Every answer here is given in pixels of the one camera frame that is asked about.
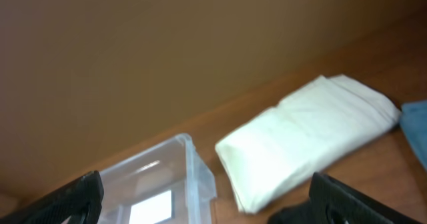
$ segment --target brown wall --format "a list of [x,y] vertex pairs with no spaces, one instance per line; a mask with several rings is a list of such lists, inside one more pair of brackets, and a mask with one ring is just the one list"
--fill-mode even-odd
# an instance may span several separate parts
[[427,0],[0,0],[0,189],[26,197]]

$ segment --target towel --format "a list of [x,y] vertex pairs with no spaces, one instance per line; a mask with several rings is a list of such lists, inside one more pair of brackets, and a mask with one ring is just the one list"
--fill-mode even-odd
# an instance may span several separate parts
[[391,129],[400,111],[345,75],[320,76],[216,144],[238,209],[270,201]]
[[418,160],[427,170],[427,100],[403,104],[400,126]]

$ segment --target blue cloth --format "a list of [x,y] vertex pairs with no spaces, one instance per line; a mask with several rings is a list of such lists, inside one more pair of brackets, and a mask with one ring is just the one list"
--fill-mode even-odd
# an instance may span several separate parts
[[403,104],[400,126],[418,160],[427,170],[427,100]]

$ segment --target brown wooden surface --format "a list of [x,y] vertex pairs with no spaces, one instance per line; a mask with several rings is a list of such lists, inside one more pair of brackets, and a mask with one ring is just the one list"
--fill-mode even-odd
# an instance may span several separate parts
[[[404,102],[426,99],[427,12],[419,13],[307,63],[303,68],[287,73],[217,109],[96,163],[57,186],[85,171],[104,169],[177,133],[185,132],[193,137],[197,152],[216,176],[218,199],[212,204],[213,222],[265,223],[273,212],[306,199],[309,183],[306,182],[283,195],[257,215],[238,213],[230,181],[214,151],[214,145],[224,135],[249,121],[263,109],[275,105],[283,96],[304,83],[318,75],[331,76],[340,73],[383,92],[397,106]],[[427,174],[399,128],[339,160],[329,167],[326,173],[405,215],[427,222]]]

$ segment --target folded white towel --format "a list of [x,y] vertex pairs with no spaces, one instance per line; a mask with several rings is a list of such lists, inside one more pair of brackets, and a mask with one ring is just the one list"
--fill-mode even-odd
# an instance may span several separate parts
[[240,211],[262,207],[391,129],[400,112],[345,76],[318,77],[216,145]]

